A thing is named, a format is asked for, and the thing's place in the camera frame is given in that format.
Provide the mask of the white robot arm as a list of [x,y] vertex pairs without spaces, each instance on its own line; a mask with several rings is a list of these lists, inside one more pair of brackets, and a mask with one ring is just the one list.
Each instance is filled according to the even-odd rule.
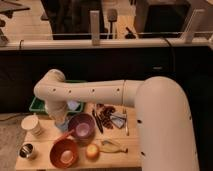
[[200,171],[189,102],[171,78],[67,83],[63,72],[51,69],[35,85],[34,95],[60,124],[69,100],[133,107],[140,121],[142,171]]

